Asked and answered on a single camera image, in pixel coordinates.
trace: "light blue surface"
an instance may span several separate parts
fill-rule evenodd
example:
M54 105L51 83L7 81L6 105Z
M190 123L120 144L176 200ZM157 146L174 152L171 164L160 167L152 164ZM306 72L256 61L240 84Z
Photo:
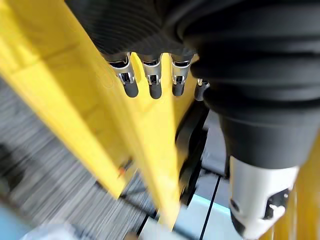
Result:
M19 240L32 230L11 209L0 203L0 239Z
M209 200L194 194L188 207L181 206L174 225L176 231L194 239L199 239L209 206ZM241 240L232 224L229 208L213 203L203 239Z
M198 195L193 195L193 197L195 201L207 206L209 208L210 206L210 201L202 196L198 196ZM230 216L230 209L225 207L225 206L221 206L219 205L218 203L213 203L212 205L212 208L219 211L219 212L222 212L224 214L227 214Z

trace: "white cylindrical component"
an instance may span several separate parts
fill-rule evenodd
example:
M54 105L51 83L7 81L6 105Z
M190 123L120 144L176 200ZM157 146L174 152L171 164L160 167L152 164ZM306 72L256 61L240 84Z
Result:
M245 239L258 239L284 213L286 206L275 206L268 199L294 186L299 167L266 169L230 157L230 210L244 226L241 235ZM273 216L265 218L266 208L272 208Z

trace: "yellow metal beam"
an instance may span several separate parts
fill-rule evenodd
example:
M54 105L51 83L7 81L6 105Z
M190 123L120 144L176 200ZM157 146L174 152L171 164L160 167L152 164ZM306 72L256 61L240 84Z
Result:
M177 126L196 81L172 95L171 61L162 57L162 97L150 97L132 54L139 88L129 98L63 1L0 0L0 72L45 124L114 197L126 185L118 169L130 156L140 168L160 220L173 227L180 209Z
M130 154L98 94L95 65L104 61L94 48L83 52L77 24L63 1L0 1L0 73L118 197L126 186L118 169Z

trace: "floor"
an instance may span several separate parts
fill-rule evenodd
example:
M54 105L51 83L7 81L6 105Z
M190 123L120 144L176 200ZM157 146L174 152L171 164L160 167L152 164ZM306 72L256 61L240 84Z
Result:
M128 231L138 230L145 215L99 188L95 178L1 79L0 113L0 176L9 179L10 200L36 225L69 222L98 240L122 240ZM141 186L136 175L127 190ZM133 198L154 211L146 193Z

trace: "black cable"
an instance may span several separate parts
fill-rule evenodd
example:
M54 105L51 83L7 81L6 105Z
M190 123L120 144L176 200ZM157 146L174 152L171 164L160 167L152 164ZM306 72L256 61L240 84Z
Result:
M125 193L121 194L120 197L121 198L126 198L126 197L131 196L131 195L143 193L146 190L147 189L145 187L141 187L141 188L138 188L137 190L132 190L132 191L125 192Z
M139 206L137 203L130 201L129 199L120 196L119 199L123 200L124 202L126 202L127 204L131 205L132 207L134 207L135 209L143 212L144 214L146 214L148 217L158 220L158 218L155 216L154 212L149 212L145 209L143 209L141 206Z
M213 192L212 199L211 199L211 202L210 202L210 206L209 206L208 212L206 214L205 221L204 221L203 228L202 228L202 232L201 232L201 235L200 235L200 240L203 240L204 235L205 235L205 231L206 231L206 227L207 227L208 220L209 220L209 217L210 217L211 209L212 209L212 206L214 205L214 200L215 200L215 197L216 197L216 194L217 194L220 178L221 178L221 176L218 177L218 180L216 181L216 184L215 184L215 188L214 188L214 192Z

